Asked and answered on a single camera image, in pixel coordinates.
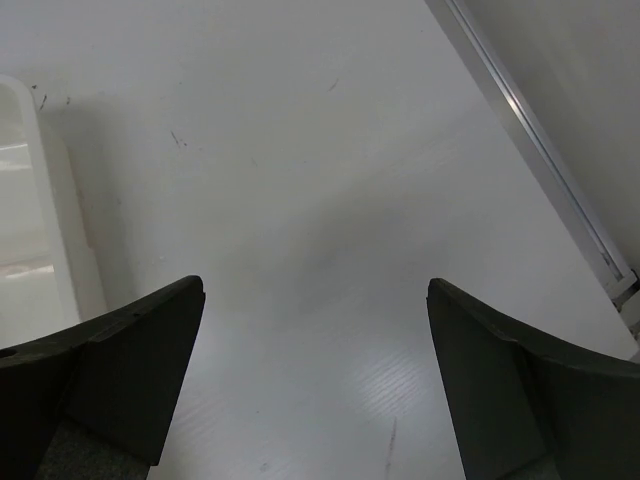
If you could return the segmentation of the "white divided plastic tray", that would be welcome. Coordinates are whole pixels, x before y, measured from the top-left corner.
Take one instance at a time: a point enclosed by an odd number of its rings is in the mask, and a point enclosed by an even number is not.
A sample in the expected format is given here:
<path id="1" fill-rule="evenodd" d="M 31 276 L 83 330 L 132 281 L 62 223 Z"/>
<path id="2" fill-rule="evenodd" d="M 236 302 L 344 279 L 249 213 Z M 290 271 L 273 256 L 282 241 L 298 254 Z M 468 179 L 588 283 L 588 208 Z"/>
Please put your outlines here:
<path id="1" fill-rule="evenodd" d="M 1 78 L 1 306 L 20 318 L 106 310 L 68 150 L 31 91 Z"/>

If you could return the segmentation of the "aluminium side rail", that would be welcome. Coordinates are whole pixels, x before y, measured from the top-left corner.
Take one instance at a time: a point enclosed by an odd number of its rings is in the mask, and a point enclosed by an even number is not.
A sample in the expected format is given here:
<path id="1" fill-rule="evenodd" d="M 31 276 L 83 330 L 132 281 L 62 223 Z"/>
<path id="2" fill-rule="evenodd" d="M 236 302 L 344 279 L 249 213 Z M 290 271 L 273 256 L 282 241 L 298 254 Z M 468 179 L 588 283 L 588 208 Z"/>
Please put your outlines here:
<path id="1" fill-rule="evenodd" d="M 498 116 L 606 294 L 629 324 L 639 274 L 628 264 L 569 172 L 488 36 L 464 1 L 428 1 L 438 24 Z"/>

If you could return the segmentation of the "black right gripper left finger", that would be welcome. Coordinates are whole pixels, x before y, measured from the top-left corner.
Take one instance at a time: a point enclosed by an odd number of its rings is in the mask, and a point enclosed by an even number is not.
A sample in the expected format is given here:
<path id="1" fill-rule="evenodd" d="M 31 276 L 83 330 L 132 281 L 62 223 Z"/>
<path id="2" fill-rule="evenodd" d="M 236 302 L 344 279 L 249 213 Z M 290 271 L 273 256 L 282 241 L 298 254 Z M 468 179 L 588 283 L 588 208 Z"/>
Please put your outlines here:
<path id="1" fill-rule="evenodd" d="M 186 276 L 1 351 L 4 479 L 145 479 L 158 465 L 205 305 Z"/>

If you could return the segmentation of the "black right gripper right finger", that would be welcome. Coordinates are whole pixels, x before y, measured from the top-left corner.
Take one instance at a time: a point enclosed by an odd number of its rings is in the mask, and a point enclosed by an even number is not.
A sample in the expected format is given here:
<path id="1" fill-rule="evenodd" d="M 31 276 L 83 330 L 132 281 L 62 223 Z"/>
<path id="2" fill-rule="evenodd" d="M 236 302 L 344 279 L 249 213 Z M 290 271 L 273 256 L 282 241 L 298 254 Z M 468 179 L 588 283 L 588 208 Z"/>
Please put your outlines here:
<path id="1" fill-rule="evenodd" d="M 469 479 L 636 479 L 639 366 L 513 319 L 444 279 L 427 310 Z"/>

